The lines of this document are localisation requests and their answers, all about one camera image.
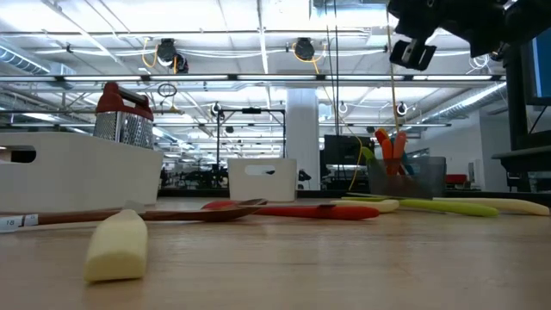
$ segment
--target black stand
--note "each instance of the black stand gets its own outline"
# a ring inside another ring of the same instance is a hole
[[[529,97],[526,85],[531,82],[526,74],[527,65],[523,62],[520,48],[507,51],[504,66],[509,97],[511,152],[492,156],[493,159],[501,160],[507,170],[508,181],[516,180],[508,183],[516,186],[519,192],[530,192],[529,172],[551,171],[551,132],[528,132],[526,105]]]

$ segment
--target computer monitor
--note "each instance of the computer monitor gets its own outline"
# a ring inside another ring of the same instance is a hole
[[[354,136],[326,135],[325,137],[325,164],[357,164],[360,154],[360,144]],[[375,143],[369,137],[359,137],[363,146],[375,151]],[[365,157],[360,159],[360,165],[365,165]]]
[[[523,49],[524,96],[528,105],[551,105],[551,28]]]

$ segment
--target cheese grater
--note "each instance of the cheese grater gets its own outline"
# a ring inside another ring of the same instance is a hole
[[[109,82],[96,108],[94,136],[153,149],[153,112],[147,96]]]

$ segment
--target utensil holder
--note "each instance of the utensil holder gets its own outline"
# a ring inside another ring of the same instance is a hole
[[[442,197],[446,188],[446,158],[426,157],[407,160],[412,176],[389,176],[386,167],[403,164],[400,159],[371,160],[368,164],[369,189],[373,195],[430,199]]]

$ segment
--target desk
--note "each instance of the desk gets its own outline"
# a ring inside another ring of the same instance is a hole
[[[206,201],[164,198],[158,208]],[[86,285],[94,226],[1,234],[2,309],[533,310],[551,303],[546,217],[400,211],[364,222],[251,215],[148,224],[143,280]]]

